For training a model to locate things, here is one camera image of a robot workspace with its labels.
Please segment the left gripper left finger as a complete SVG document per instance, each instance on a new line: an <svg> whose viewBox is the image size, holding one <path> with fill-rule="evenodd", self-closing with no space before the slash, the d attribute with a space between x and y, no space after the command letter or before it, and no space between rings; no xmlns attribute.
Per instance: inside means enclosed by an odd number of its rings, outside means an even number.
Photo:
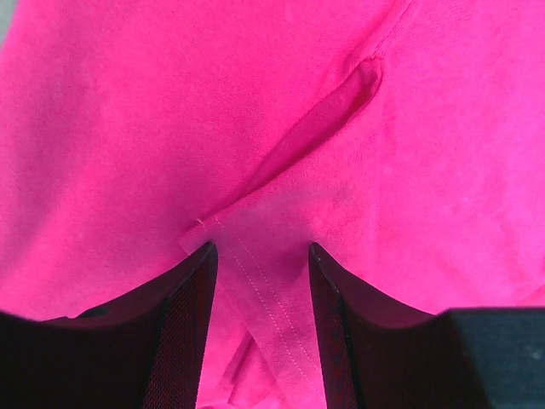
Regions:
<svg viewBox="0 0 545 409"><path fill-rule="evenodd" d="M2 407L195 407L217 268L208 243L75 318L2 314Z"/></svg>

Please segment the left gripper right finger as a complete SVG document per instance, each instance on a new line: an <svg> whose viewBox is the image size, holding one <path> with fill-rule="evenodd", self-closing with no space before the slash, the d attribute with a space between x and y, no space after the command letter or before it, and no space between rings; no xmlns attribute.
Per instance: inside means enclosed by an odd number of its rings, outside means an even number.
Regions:
<svg viewBox="0 0 545 409"><path fill-rule="evenodd" d="M542 308L412 308L308 252L330 408L541 408Z"/></svg>

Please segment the crimson red t shirt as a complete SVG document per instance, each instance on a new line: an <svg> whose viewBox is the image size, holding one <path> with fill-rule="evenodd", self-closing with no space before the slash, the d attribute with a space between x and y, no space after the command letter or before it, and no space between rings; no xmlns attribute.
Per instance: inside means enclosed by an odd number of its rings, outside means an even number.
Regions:
<svg viewBox="0 0 545 409"><path fill-rule="evenodd" d="M19 2L2 309L77 315L206 241L201 408L324 407L312 242L431 313L542 304L543 2Z"/></svg>

